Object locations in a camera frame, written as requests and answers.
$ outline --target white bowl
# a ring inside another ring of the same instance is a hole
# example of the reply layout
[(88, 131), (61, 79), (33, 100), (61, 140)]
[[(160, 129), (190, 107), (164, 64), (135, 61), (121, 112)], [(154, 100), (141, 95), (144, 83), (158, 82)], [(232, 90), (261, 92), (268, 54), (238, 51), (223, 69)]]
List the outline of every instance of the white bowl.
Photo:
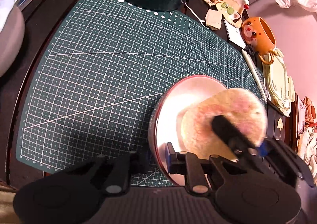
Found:
[(166, 143), (172, 143), (176, 152), (187, 151), (180, 134), (181, 121), (187, 108), (225, 89), (221, 82), (212, 77), (193, 75), (174, 84), (157, 103), (149, 125), (149, 145), (157, 165), (172, 183), (183, 186), (184, 176), (167, 173)]

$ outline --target wooden table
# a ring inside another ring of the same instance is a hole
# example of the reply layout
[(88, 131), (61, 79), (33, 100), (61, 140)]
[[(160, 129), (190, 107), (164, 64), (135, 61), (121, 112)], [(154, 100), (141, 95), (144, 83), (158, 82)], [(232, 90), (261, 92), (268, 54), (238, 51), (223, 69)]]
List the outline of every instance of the wooden table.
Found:
[[(17, 161), (15, 158), (16, 137), (12, 137), (11, 133), (12, 129), (16, 128), (19, 123), (13, 119), (14, 126), (10, 121), (10, 117), (14, 111), (14, 103), (17, 100), (19, 89), (32, 61), (36, 61), (34, 58), (36, 59), (36, 55), (41, 54), (48, 38), (54, 34), (59, 22), (76, 1), (77, 0), (34, 0), (23, 10), (27, 37), (27, 42), (22, 48), (23, 55), (18, 62), (13, 64), (4, 79), (0, 79), (0, 89), (6, 90), (6, 94), (8, 94), (0, 97), (0, 104), (4, 105), (4, 110), (0, 111), (0, 118), (4, 119), (7, 117), (6, 121), (0, 123), (0, 149), (2, 150), (0, 151), (0, 162), (6, 162), (5, 165), (0, 165), (0, 179), (6, 179), (7, 182), (10, 182), (11, 186), (16, 188), (20, 188), (25, 184), (42, 178), (44, 173)], [(198, 17), (204, 19), (209, 6), (203, 0), (187, 1), (188, 5)], [(197, 20), (190, 10), (186, 10), (183, 6), (180, 10), (192, 19)], [(240, 50), (237, 45), (229, 41), (224, 22), (221, 22), (221, 29), (214, 32), (233, 47)], [(270, 137), (281, 136), (281, 138), (284, 139), (285, 132), (282, 130), (282, 132), (279, 133), (277, 129), (277, 121), (281, 115), (269, 105), (266, 106), (266, 109), (268, 118), (267, 135)], [(283, 123), (285, 123), (285, 117), (282, 117), (282, 120)]]

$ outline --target cartoon face on mug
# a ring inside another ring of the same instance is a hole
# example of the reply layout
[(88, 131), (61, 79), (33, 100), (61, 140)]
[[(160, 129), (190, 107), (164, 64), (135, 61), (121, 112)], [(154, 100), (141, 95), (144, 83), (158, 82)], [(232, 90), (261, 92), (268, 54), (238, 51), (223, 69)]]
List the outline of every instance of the cartoon face on mug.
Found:
[(261, 33), (258, 33), (257, 29), (255, 28), (255, 26), (252, 25), (250, 21), (243, 25), (242, 36), (248, 44), (251, 44), (253, 47), (256, 47), (258, 35), (261, 35)]

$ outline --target orange mug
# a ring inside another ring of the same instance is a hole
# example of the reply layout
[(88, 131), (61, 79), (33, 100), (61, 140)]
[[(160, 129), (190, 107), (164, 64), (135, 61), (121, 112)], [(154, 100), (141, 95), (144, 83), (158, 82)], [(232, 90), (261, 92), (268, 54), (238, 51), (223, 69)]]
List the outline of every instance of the orange mug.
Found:
[[(273, 49), (276, 46), (275, 37), (268, 24), (261, 17), (250, 17), (242, 23), (242, 36), (247, 44), (259, 52), (263, 64), (272, 64), (277, 55)], [(270, 54), (271, 60), (265, 61), (263, 56)]]

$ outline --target pancake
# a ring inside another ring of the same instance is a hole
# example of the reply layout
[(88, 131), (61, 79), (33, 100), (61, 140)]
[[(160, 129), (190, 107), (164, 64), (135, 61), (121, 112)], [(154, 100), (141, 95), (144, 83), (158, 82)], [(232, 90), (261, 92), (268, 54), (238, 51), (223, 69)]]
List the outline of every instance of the pancake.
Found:
[(217, 154), (229, 160), (236, 157), (212, 131), (211, 121), (224, 115), (248, 140), (259, 147), (264, 140), (267, 117), (264, 106), (250, 91), (232, 88), (192, 106), (184, 114), (181, 135), (184, 146), (198, 158), (208, 159)]

